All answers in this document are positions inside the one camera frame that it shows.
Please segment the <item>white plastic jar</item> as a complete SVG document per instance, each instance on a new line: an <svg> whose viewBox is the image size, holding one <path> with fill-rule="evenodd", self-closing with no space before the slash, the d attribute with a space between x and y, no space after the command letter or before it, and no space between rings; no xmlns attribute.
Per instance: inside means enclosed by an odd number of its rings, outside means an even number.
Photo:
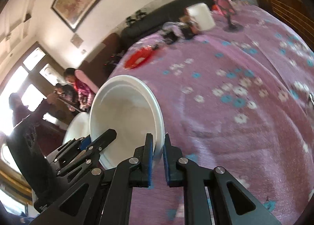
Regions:
<svg viewBox="0 0 314 225"><path fill-rule="evenodd" d="M186 8L188 16L197 24L199 31L209 31L215 27L215 21L207 4L198 3Z"/></svg>

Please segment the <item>standing person dark clothes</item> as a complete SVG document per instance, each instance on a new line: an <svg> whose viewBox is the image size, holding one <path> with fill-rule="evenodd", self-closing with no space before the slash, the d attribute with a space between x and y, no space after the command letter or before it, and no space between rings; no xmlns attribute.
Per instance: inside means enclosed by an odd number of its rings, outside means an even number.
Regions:
<svg viewBox="0 0 314 225"><path fill-rule="evenodd" d="M20 96L17 93L11 93L8 98L9 108L13 111L12 124L13 127L17 126L28 116L33 117L33 121L40 121L43 116L49 111L50 104L46 99L43 99L35 111L31 112L27 106L22 103Z"/></svg>

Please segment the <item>purple floral tablecloth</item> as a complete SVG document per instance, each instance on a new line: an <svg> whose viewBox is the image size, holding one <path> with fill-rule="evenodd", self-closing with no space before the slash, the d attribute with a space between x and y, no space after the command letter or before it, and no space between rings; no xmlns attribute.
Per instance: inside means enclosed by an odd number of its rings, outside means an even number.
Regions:
<svg viewBox="0 0 314 225"><path fill-rule="evenodd" d="M313 51L291 28L246 5L192 40L161 48L131 75L154 93L171 143L199 166L225 167L282 224L313 195Z"/></svg>

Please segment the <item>large white foam bowl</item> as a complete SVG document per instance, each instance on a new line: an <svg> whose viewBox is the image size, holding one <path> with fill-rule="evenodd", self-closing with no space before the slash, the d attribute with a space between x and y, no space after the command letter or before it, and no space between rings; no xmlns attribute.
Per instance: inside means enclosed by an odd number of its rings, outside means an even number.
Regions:
<svg viewBox="0 0 314 225"><path fill-rule="evenodd" d="M77 140L81 137L87 137L90 135L89 128L89 114L86 112L80 112L71 121L67 128L62 144L69 142L70 140Z"/></svg>

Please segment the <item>black phone stand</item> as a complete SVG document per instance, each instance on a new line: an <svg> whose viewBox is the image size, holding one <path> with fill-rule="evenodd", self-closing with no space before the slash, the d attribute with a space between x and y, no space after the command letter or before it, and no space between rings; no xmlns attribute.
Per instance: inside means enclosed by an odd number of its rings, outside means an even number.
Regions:
<svg viewBox="0 0 314 225"><path fill-rule="evenodd" d="M232 22L232 16L237 14L234 9L227 8L223 9L222 12L227 20L227 26L223 28L224 31L232 33L243 31L244 27L242 25Z"/></svg>

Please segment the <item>wooden cabinet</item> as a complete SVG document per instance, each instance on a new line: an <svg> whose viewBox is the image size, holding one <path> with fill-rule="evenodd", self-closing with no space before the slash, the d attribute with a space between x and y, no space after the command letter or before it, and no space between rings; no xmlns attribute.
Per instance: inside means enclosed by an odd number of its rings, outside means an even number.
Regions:
<svg viewBox="0 0 314 225"><path fill-rule="evenodd" d="M264 10L278 17L287 16L293 26L302 26L305 32L313 34L313 16L302 0L257 0Z"/></svg>

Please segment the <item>seated woman pink vest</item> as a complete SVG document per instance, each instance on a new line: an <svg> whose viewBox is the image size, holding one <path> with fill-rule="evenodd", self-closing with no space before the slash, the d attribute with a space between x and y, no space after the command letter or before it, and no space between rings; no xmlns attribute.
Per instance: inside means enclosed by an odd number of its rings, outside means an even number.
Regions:
<svg viewBox="0 0 314 225"><path fill-rule="evenodd" d="M63 76L66 82L71 84L77 91L80 109L89 111L95 95L99 91L99 87L96 86L83 71L75 68L65 69Z"/></svg>

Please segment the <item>black leather sofa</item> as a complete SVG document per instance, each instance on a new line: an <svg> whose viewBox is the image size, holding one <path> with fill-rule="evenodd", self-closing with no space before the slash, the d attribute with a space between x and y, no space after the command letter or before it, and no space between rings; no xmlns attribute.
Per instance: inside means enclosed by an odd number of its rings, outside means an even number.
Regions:
<svg viewBox="0 0 314 225"><path fill-rule="evenodd" d="M146 14L140 20L122 30L120 38L125 49L140 39L160 30L166 22L178 22L184 15L185 8L198 3L205 3L212 8L213 0L174 0Z"/></svg>

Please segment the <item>small red plate far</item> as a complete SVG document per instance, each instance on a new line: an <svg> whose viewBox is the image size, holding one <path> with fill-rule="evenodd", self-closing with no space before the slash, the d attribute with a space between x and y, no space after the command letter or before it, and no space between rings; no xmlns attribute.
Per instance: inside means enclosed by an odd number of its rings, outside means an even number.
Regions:
<svg viewBox="0 0 314 225"><path fill-rule="evenodd" d="M142 47L129 57L124 63L125 69L134 69L146 63L156 53L156 48Z"/></svg>

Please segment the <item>small white foam bowl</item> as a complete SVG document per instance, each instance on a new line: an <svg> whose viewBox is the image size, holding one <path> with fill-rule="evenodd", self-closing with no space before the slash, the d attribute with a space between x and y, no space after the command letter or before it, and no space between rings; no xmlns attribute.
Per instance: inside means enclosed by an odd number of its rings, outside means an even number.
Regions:
<svg viewBox="0 0 314 225"><path fill-rule="evenodd" d="M153 92L136 77L119 75L102 85L91 106L89 128L92 141L108 129L117 132L116 139L101 151L99 161L105 169L131 158L135 149L145 144L148 133L153 135L153 166L162 157L162 112Z"/></svg>

